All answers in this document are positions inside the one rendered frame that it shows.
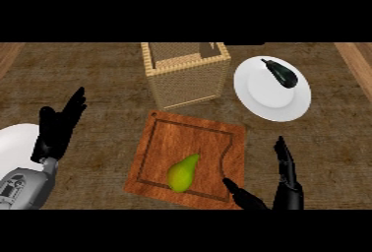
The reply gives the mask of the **white round plate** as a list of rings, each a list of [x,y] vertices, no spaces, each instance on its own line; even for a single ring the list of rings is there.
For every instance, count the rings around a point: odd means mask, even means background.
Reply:
[[[297,77],[294,88],[285,88],[268,69],[274,61]],[[259,55],[246,59],[234,73],[234,89],[247,109],[262,118],[288,122],[299,119],[312,105],[312,88],[297,67],[281,58]]]

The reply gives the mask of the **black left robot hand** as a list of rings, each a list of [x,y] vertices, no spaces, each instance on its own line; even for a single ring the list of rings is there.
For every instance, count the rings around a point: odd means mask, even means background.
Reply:
[[[74,127],[88,107],[85,102],[85,88],[80,88],[61,112],[57,112],[51,106],[45,106],[40,109],[40,134],[34,145],[31,161],[42,163],[43,158],[62,158]]]

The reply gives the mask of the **dark purple eggplant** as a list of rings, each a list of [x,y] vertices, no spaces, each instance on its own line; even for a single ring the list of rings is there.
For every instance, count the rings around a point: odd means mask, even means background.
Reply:
[[[262,59],[262,62],[281,86],[287,89],[294,89],[299,85],[299,77],[294,71],[274,60]]]

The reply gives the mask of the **tall wicker basket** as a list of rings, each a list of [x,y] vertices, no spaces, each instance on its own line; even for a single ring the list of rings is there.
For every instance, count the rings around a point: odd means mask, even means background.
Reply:
[[[232,57],[222,42],[144,42],[145,76],[161,110],[222,96]]]

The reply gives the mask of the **brown wooden cutting board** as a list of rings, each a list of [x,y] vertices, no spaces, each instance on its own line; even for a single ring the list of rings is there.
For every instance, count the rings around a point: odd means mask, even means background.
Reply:
[[[223,183],[244,183],[241,126],[154,110],[148,114],[124,190],[197,209],[235,209]],[[188,156],[201,156],[195,180],[186,192],[167,185],[167,169]]]

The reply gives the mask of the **white round object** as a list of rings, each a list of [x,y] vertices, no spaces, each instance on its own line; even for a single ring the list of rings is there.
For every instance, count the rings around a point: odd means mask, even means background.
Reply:
[[[40,126],[31,123],[0,129],[0,178],[18,167],[43,170],[43,165],[31,161]]]

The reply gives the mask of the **green pear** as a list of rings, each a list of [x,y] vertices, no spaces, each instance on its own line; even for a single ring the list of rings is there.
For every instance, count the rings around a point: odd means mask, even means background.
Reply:
[[[178,193],[185,192],[192,185],[200,157],[200,154],[188,156],[167,170],[167,184]]]

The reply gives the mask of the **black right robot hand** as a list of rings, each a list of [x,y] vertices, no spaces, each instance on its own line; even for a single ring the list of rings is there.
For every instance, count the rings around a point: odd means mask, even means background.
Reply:
[[[296,162],[284,137],[278,138],[274,146],[279,162],[279,184],[274,200],[274,211],[305,209],[305,190],[297,179]],[[235,182],[223,179],[225,185],[232,193],[234,202],[244,210],[268,210],[263,201],[238,187]]]

